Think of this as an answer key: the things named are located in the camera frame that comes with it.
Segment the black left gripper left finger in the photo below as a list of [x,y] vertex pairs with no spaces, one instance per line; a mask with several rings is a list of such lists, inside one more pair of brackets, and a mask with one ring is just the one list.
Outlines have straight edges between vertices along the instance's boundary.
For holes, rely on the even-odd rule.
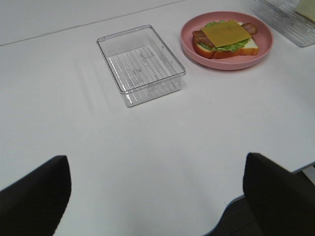
[[65,155],[51,158],[0,192],[2,236],[52,236],[71,195]]

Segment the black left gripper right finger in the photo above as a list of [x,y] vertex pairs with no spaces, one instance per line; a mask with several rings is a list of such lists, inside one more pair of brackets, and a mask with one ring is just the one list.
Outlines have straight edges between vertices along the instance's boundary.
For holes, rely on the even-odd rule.
[[315,186],[260,153],[249,153],[243,192],[266,236],[315,234]]

